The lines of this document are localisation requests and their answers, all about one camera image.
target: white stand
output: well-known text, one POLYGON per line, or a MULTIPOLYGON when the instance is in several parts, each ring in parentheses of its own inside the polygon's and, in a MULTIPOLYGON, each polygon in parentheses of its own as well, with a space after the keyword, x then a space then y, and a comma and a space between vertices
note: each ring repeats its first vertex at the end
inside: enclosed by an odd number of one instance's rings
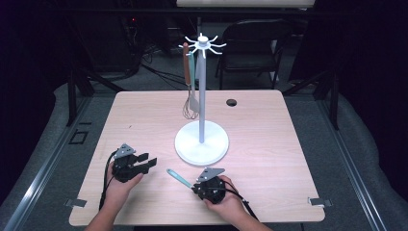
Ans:
POLYGON ((205 120, 205 89, 206 89, 206 50, 209 49, 215 54, 220 54, 214 51, 211 42, 207 37, 200 35, 198 41, 194 42, 194 53, 199 50, 197 57, 196 76, 199 78, 199 121, 194 121, 186 124, 177 133, 175 139, 175 148, 177 154, 185 162, 195 166, 209 166, 218 162, 228 150, 229 140, 227 133, 218 124, 205 120))
POLYGON ((194 166, 209 166, 224 157, 228 150, 227 133, 218 124, 205 121, 205 141, 198 139, 199 121, 186 124, 177 133, 175 147, 185 162, 194 166))

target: black cable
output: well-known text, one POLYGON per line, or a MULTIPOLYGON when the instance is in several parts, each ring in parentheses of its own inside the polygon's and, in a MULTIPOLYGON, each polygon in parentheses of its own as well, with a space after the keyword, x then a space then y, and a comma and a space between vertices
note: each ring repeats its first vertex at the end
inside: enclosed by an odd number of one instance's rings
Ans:
POLYGON ((155 70, 155 69, 153 69, 152 67, 147 66, 147 65, 145 65, 145 64, 141 64, 141 66, 144 67, 145 69, 147 69, 148 71, 150 71, 150 72, 152 72, 152 73, 158 75, 159 77, 162 78, 163 81, 165 81, 167 84, 169 84, 170 86, 172 86, 173 88, 175 88, 175 89, 177 89, 177 90, 180 90, 180 89, 177 88, 177 87, 175 87, 175 86, 173 86, 173 85, 171 85, 169 81, 172 81, 172 82, 175 82, 175 83, 181 84, 181 85, 186 85, 185 82, 183 82, 183 81, 177 81, 177 80, 175 80, 175 79, 171 79, 171 78, 165 76, 165 74, 170 75, 170 76, 175 76, 175 77, 183 78, 183 77, 181 77, 181 76, 178 76, 178 75, 175 75, 175 74, 171 74, 171 73, 162 72, 162 71, 158 71, 158 70, 155 70))
POLYGON ((112 157, 114 156, 115 153, 116 153, 116 151, 113 152, 111 154, 111 156, 109 156, 108 161, 107 161, 106 166, 105 166, 105 173, 104 173, 104 177, 103 177, 103 189, 102 189, 101 199, 99 201, 99 210, 102 209, 102 206, 103 206, 103 204, 105 202, 106 190, 108 189, 108 186, 109 186, 109 184, 111 183, 111 181, 113 179, 113 177, 112 177, 111 180, 109 180, 109 183, 107 184, 109 163, 111 162, 111 159, 112 159, 112 157))

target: light blue utensil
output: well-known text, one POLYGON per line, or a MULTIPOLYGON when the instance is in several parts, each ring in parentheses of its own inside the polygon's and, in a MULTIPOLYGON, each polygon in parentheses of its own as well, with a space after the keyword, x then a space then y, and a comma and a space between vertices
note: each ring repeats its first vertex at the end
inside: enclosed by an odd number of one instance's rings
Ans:
POLYGON ((167 173, 170 176, 174 177, 174 179, 176 179, 176 180, 180 181, 181 183, 183 183, 183 185, 187 186, 190 189, 192 188, 192 184, 190 184, 187 180, 185 180, 183 177, 181 177, 179 174, 177 174, 177 172, 175 172, 175 171, 173 171, 171 169, 168 169, 167 173))

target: person's right hand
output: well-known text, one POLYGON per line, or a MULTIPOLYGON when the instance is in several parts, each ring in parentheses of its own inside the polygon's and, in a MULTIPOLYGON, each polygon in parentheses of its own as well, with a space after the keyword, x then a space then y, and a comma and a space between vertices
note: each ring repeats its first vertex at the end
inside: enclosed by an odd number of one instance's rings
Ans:
MULTIPOLYGON (((221 175, 219 178, 225 182, 230 183, 232 186, 233 183, 230 178, 221 175)), ((234 189, 225 184, 225 188, 233 191, 234 189)), ((207 208, 211 211, 219 214, 225 221, 234 224, 239 221, 241 218, 248 216, 248 213, 245 211, 242 201, 234 194, 226 192, 225 197, 218 204, 213 204, 211 201, 204 199, 207 208)))

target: cable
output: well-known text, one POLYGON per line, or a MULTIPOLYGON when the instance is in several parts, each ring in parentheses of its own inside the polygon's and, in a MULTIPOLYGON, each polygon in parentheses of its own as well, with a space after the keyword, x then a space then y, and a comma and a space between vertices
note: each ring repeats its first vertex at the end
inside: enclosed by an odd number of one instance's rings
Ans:
POLYGON ((111 183, 112 179, 114 179, 113 177, 111 178, 111 180, 109 180, 109 183, 107 184, 107 176, 108 176, 108 167, 109 167, 109 163, 111 162, 112 157, 114 156, 114 154, 116 153, 113 152, 111 154, 111 156, 109 156, 108 161, 105 165, 105 173, 104 173, 104 177, 103 177, 103 190, 102 190, 102 194, 101 194, 101 199, 99 201, 99 210, 102 209, 102 206, 105 202, 105 197, 106 197, 106 190, 108 189, 109 184, 111 183))

